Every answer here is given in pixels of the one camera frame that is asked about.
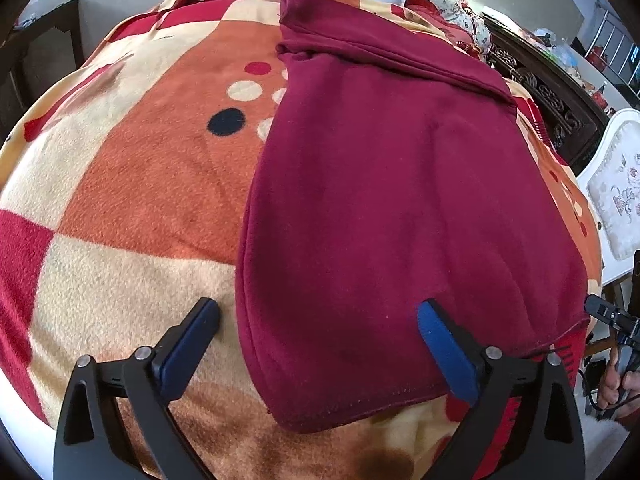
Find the fleece blanket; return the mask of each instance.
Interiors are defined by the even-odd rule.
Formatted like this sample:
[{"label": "fleece blanket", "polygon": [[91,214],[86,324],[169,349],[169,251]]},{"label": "fleece blanket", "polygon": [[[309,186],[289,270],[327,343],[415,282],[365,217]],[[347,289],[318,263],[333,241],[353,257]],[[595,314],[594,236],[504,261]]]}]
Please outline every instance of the fleece blanket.
[{"label": "fleece blanket", "polygon": [[[449,44],[410,10],[336,1]],[[217,478],[418,479],[464,416],[455,399],[300,435],[274,421],[242,357],[234,274],[251,180],[287,91],[279,12],[280,0],[165,0],[117,26],[20,120],[0,152],[0,366],[55,427],[79,355],[128,356],[209,296],[222,309],[220,332],[171,409]],[[597,293],[586,200],[536,133],[530,96],[506,83],[522,149],[580,253],[584,293]],[[584,330],[555,343],[572,373],[583,345]]]},{"label": "fleece blanket", "polygon": [[280,29],[289,85],[236,305],[281,425],[326,430],[446,393],[417,329],[427,298],[514,356],[586,327],[586,268],[499,73],[333,0],[282,0]]}]

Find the red dot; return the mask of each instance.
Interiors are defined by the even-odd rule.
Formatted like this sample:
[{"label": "red dot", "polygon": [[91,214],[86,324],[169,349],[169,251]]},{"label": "red dot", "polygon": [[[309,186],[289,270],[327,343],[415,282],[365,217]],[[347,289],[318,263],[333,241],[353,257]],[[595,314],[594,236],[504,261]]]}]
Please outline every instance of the red dot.
[{"label": "red dot", "polygon": [[271,65],[263,61],[252,61],[244,66],[244,71],[253,75],[265,75],[271,72]]}]

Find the carved wooden furniture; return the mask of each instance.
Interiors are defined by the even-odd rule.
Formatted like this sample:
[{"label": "carved wooden furniture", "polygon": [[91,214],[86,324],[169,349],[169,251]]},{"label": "carved wooden furniture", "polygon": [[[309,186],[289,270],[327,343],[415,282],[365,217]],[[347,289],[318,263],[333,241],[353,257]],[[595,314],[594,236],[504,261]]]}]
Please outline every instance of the carved wooden furniture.
[{"label": "carved wooden furniture", "polygon": [[488,63],[532,95],[551,142],[578,175],[595,154],[609,118],[552,60],[500,22],[484,20],[493,41]]}]

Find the plastic bag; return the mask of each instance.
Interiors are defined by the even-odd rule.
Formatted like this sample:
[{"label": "plastic bag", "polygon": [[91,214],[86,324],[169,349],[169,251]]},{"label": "plastic bag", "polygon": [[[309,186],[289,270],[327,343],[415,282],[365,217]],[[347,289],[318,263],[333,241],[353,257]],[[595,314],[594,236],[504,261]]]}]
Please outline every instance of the plastic bag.
[{"label": "plastic bag", "polygon": [[553,56],[558,60],[558,63],[562,64],[567,68],[577,67],[578,60],[575,59],[574,53],[571,50],[571,47],[567,45],[564,41],[560,44],[557,44],[552,49]]}]

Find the patterned blanket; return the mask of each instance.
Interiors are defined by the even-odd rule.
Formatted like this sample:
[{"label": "patterned blanket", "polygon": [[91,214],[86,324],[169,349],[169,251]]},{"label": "patterned blanket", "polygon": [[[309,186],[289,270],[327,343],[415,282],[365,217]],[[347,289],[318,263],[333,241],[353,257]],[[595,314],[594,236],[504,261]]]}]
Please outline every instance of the patterned blanket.
[{"label": "patterned blanket", "polygon": [[[447,42],[408,9],[337,1]],[[20,120],[0,151],[0,366],[55,427],[79,355],[128,356],[209,296],[222,309],[221,330],[171,409],[217,478],[418,479],[464,416],[455,399],[294,434],[276,425],[242,358],[234,265],[255,165],[287,88],[274,49],[279,5],[165,0],[118,25]],[[598,293],[588,204],[536,132],[530,96],[508,86],[523,149],[584,261],[585,294]],[[584,330],[557,344],[573,375],[583,346]],[[496,437],[484,471],[506,437]]]}]

